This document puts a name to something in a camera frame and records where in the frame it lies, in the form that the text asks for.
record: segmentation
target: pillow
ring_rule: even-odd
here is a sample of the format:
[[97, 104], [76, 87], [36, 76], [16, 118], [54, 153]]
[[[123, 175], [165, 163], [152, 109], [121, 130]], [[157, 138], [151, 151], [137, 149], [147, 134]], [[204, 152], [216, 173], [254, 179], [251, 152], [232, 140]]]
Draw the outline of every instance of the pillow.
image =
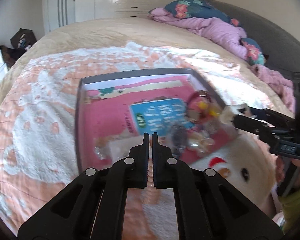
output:
[[262, 54], [261, 48], [258, 43], [250, 38], [242, 38], [241, 44], [247, 49], [247, 61], [251, 66], [255, 64], [264, 65], [266, 59]]
[[175, 18], [219, 18], [235, 27], [240, 26], [237, 19], [231, 19], [227, 14], [218, 10], [205, 0], [177, 0], [166, 5], [164, 9], [172, 13]]

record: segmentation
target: pink blanket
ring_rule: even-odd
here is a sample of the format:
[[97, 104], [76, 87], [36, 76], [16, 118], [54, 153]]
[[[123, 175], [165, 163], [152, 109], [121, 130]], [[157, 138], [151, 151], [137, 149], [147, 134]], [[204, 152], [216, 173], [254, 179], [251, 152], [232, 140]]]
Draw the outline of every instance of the pink blanket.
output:
[[294, 113], [296, 99], [293, 96], [293, 82], [266, 66], [256, 64], [249, 68], [261, 81], [268, 84], [278, 94], [284, 105]]
[[246, 38], [247, 34], [241, 27], [234, 27], [219, 18], [187, 18], [178, 19], [164, 8], [156, 8], [151, 12], [154, 21], [166, 23], [179, 28], [186, 29], [201, 37], [207, 38], [222, 46], [227, 51], [247, 59], [247, 49], [240, 44], [240, 39]]

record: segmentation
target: bag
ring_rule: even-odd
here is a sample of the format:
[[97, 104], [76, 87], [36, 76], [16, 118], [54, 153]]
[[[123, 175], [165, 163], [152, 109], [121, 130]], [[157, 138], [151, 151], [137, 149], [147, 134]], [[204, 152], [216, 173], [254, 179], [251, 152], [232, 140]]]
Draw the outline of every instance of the bag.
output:
[[29, 49], [37, 42], [37, 39], [33, 31], [20, 28], [10, 42], [15, 49]]

